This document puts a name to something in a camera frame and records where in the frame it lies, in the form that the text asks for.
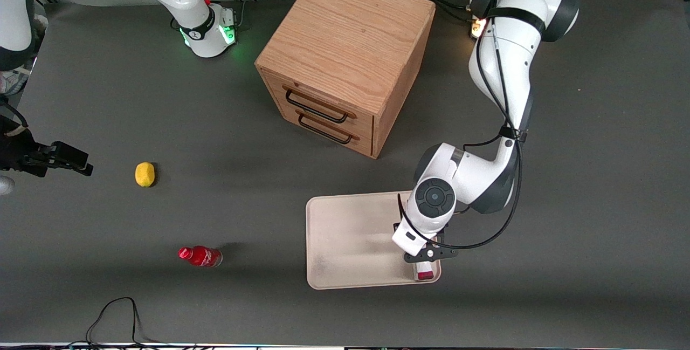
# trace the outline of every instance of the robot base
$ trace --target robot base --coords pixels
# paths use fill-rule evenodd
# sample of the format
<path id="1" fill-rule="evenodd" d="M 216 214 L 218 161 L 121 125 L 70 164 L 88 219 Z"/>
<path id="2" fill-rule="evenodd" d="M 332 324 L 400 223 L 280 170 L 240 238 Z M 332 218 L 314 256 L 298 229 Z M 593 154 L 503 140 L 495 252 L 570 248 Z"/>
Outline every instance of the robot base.
<path id="1" fill-rule="evenodd" d="M 184 37 L 184 43 L 192 48 L 192 51 L 202 58 L 212 58 L 220 55 L 235 43 L 237 30 L 234 26 L 234 13 L 232 9 L 223 8 L 219 4 L 210 4 L 209 8 L 215 13 L 215 23 L 202 40 L 188 38 L 180 30 Z"/>

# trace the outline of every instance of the orange light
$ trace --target orange light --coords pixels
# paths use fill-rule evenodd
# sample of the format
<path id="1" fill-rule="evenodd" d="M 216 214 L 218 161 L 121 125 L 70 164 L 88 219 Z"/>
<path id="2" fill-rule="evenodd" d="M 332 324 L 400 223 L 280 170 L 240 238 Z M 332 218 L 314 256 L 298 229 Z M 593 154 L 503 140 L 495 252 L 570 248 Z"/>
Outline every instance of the orange light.
<path id="1" fill-rule="evenodd" d="M 481 33 L 484 31 L 484 28 L 486 26 L 486 20 L 484 19 L 477 19 L 474 20 L 474 23 L 472 23 L 472 30 L 471 34 L 473 38 L 479 38 L 481 36 Z"/>

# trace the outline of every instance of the small red object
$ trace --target small red object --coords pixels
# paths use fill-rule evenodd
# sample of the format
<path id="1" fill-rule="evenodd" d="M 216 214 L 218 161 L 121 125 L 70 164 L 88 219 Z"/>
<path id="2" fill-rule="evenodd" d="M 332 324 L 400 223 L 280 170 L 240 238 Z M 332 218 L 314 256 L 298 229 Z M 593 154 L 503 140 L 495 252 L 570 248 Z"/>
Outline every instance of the small red object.
<path id="1" fill-rule="evenodd" d="M 433 279 L 433 271 L 417 273 L 417 279 L 430 280 Z"/>
<path id="2" fill-rule="evenodd" d="M 177 252 L 177 256 L 186 259 L 194 266 L 219 266 L 223 261 L 223 254 L 218 249 L 205 246 L 183 247 Z"/>

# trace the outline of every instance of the green indicator light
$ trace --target green indicator light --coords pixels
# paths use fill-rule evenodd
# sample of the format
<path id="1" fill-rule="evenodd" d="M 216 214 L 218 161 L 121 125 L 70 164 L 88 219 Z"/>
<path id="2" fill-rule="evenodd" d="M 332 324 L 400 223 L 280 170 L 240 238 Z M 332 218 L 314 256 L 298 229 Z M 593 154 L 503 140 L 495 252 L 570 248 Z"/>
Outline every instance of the green indicator light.
<path id="1" fill-rule="evenodd" d="M 220 31 L 221 35 L 223 35 L 223 38 L 228 45 L 234 43 L 234 28 L 231 26 L 218 25 L 218 30 Z"/>
<path id="2" fill-rule="evenodd" d="M 184 35 L 182 28 L 180 28 L 180 34 L 182 35 L 182 38 L 184 38 L 184 45 L 189 47 L 189 41 L 187 41 L 187 36 Z"/>

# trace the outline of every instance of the bottle cap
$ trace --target bottle cap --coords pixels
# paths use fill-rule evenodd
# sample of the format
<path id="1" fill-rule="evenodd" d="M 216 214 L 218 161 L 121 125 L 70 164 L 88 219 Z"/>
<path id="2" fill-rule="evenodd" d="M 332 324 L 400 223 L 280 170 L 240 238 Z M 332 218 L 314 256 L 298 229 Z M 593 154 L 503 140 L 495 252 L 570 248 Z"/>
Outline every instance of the bottle cap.
<path id="1" fill-rule="evenodd" d="M 177 256 L 181 259 L 189 259 L 189 257 L 192 257 L 192 249 L 182 248 L 177 252 Z"/>

